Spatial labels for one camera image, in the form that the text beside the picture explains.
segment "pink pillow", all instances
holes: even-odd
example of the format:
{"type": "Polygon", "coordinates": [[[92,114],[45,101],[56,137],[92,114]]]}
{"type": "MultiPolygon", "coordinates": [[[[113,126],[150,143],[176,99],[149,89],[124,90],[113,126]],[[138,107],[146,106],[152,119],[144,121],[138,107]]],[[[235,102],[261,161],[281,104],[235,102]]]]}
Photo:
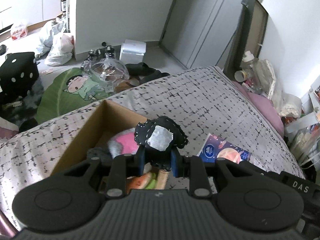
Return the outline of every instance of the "pink pillow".
{"type": "Polygon", "coordinates": [[[274,109],[271,101],[263,96],[251,93],[246,91],[239,83],[234,82],[235,86],[238,90],[248,98],[251,103],[259,110],[259,112],[269,121],[269,123],[273,126],[274,129],[280,134],[283,138],[284,136],[284,126],[281,121],[280,116],[277,114],[274,109]]]}

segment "white plastic box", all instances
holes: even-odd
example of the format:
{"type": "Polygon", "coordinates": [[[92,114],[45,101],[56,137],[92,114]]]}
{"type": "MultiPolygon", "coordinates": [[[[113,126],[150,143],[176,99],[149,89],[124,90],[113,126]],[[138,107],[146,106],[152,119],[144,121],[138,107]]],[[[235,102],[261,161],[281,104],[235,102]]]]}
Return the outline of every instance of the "white plastic box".
{"type": "Polygon", "coordinates": [[[124,64],[138,64],[143,62],[143,56],[146,50],[147,44],[145,42],[125,40],[121,45],[120,60],[124,64]]]}

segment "white wall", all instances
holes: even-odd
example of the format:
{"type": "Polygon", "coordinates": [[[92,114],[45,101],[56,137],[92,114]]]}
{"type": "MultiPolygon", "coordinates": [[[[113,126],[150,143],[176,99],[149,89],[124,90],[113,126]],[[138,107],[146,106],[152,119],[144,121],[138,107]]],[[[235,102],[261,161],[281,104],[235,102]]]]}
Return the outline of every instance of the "white wall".
{"type": "Polygon", "coordinates": [[[76,0],[70,24],[76,26],[76,54],[97,49],[105,41],[159,41],[172,0],[76,0]]]}
{"type": "Polygon", "coordinates": [[[320,0],[263,0],[269,13],[260,59],[274,66],[284,92],[302,97],[320,75],[320,0]]]}

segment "black polka dot cube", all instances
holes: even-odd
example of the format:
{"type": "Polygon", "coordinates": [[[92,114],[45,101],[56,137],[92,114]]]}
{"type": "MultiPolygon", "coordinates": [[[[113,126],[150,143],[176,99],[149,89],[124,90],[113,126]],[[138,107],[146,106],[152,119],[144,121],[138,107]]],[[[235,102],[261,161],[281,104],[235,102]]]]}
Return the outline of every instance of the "black polka dot cube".
{"type": "Polygon", "coordinates": [[[0,67],[0,104],[24,98],[38,77],[34,52],[10,54],[0,67]]]}

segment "ribbed gray panel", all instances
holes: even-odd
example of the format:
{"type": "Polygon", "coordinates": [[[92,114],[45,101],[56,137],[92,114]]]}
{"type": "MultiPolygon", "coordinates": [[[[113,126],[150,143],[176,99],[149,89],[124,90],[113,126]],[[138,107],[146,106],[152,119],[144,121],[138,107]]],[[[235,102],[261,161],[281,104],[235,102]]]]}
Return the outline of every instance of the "ribbed gray panel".
{"type": "Polygon", "coordinates": [[[133,190],[111,200],[92,221],[72,232],[41,235],[22,230],[15,240],[271,240],[304,239],[291,229],[254,234],[225,222],[207,200],[196,200],[186,190],[133,190]]]}

